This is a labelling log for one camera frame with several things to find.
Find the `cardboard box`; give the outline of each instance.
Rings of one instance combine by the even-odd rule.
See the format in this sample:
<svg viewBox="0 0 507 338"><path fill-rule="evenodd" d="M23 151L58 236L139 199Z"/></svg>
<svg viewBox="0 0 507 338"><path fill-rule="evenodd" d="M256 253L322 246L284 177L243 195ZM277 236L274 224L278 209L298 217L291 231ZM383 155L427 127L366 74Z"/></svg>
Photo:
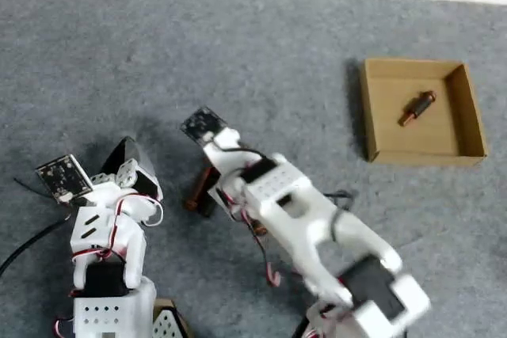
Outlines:
<svg viewBox="0 0 507 338"><path fill-rule="evenodd" d="M403 110L422 92L436 101L405 127ZM468 68L455 61L366 59L361 68L368 160L471 166L487 155Z"/></svg>

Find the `floor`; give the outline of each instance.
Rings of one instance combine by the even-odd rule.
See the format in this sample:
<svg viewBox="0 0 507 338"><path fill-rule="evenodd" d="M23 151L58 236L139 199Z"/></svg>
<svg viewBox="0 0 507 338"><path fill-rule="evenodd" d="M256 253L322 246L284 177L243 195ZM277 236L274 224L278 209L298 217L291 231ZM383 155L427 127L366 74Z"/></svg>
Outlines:
<svg viewBox="0 0 507 338"><path fill-rule="evenodd" d="M181 200L202 166L179 123L207 104L251 146L279 151L323 191L359 192L353 211L402 255L433 311L410 338L507 330L507 7L415 0L0 0L0 257L63 210L33 169L73 153L95 174L122 136L149 152L166 219L147 230L145 274L197 337L289 337L312 297L283 272L266 286L244 226ZM490 156L473 169L364 160L357 65L366 57L467 62ZM72 225L0 279L0 336L49 337L72 313ZM346 255L324 246L338 270Z"/></svg>

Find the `white robotic arm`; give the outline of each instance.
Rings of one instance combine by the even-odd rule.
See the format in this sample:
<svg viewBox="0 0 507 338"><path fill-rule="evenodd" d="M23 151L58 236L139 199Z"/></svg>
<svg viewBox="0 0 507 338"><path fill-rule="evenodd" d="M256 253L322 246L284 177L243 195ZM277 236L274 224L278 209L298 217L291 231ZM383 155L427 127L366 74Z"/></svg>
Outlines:
<svg viewBox="0 0 507 338"><path fill-rule="evenodd" d="M429 308L429 299L415 280L399 274L402 261L395 250L357 217L341 213L284 156L266 157L241 147L239 133L209 108L199 109L181 129L203 147L221 174L209 190L216 202L231 217L247 213L261 222L288 252L319 301L347 308L350 318L334 321L331 327L311 314L318 334L390 338ZM318 256L318 245L332 240L354 251L359 260L344 278L330 273ZM361 294L359 279L367 290L379 289L375 282L382 279L383 289Z"/></svg>
<svg viewBox="0 0 507 338"><path fill-rule="evenodd" d="M153 328L156 290L143 276L147 243L139 224L162 221L162 190L147 156L125 138L91 178L72 155L37 172L59 202L81 205L71 236L76 338L159 336ZM55 334L61 336L58 322Z"/></svg>

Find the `brown object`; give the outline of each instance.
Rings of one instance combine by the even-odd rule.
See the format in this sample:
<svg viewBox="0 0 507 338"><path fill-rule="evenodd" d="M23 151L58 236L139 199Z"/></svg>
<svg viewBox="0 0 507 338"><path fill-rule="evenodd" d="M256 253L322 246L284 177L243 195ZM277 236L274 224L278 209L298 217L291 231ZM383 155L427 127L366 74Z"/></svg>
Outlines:
<svg viewBox="0 0 507 338"><path fill-rule="evenodd" d="M258 220L252 219L251 222L252 222L253 232L258 237L262 237L268 233L268 229L266 229L266 227L262 223L260 223Z"/></svg>
<svg viewBox="0 0 507 338"><path fill-rule="evenodd" d="M155 321L164 309L174 308L177 310L176 305L174 304L173 300L169 298L157 298L155 299L155 304L153 305L153 321ZM177 314L180 318L181 324L183 325L183 329L187 333L187 336L189 338L194 338L194 335L192 331L190 330L189 324L183 319L183 317L178 313Z"/></svg>
<svg viewBox="0 0 507 338"><path fill-rule="evenodd" d="M438 101L410 128L397 121L414 94ZM361 68L368 160L407 165L477 164L487 156L467 65L455 61L366 59Z"/></svg>
<svg viewBox="0 0 507 338"><path fill-rule="evenodd" d="M188 211L197 211L208 217L215 205L214 199L208 194L208 190L216 184L219 179L219 172L212 166L204 169L197 178L192 194L185 199L183 206Z"/></svg>
<svg viewBox="0 0 507 338"><path fill-rule="evenodd" d="M405 127L410 121L417 119L435 100L436 94L434 91L421 93L406 107L403 117L399 120L400 126Z"/></svg>

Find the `circuit board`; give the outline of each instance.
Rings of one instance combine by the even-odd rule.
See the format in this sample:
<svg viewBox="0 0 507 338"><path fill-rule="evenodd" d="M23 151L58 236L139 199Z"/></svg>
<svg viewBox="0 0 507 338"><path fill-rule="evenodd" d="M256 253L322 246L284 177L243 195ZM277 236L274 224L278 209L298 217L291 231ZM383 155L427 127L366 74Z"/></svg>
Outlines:
<svg viewBox="0 0 507 338"><path fill-rule="evenodd" d="M90 179L72 154L41 165L36 173L59 203L67 203L93 190Z"/></svg>
<svg viewBox="0 0 507 338"><path fill-rule="evenodd" d="M213 136L221 132L227 123L217 116L210 108L201 107L194 112L180 129L200 146L205 146Z"/></svg>

